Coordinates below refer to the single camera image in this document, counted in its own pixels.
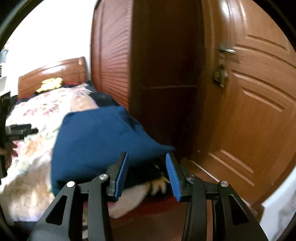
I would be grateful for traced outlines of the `person's left hand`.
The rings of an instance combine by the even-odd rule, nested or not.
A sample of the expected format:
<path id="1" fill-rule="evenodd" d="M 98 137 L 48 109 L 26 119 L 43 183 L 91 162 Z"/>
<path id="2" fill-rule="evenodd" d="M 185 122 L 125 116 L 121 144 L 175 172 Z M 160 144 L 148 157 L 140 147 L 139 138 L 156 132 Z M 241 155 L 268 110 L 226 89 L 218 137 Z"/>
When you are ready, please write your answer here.
<path id="1" fill-rule="evenodd" d="M 14 142 L 7 142 L 4 144 L 4 148 L 1 148 L 0 153 L 1 156 L 5 157 L 5 168 L 6 170 L 10 168 L 13 157 L 18 157 L 18 153 L 16 152 L 16 148 L 18 146 Z"/>

